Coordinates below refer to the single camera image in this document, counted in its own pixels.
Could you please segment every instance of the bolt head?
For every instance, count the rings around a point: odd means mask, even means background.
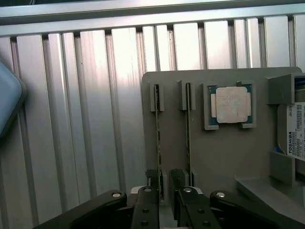
[[[192,189],[190,189],[189,187],[185,187],[185,188],[183,189],[183,191],[184,191],[184,192],[191,192]]]
[[[220,198],[224,198],[225,194],[223,192],[217,192],[216,195]]]
[[[113,193],[113,195],[112,195],[113,197],[120,197],[121,196],[121,194],[120,193]]]

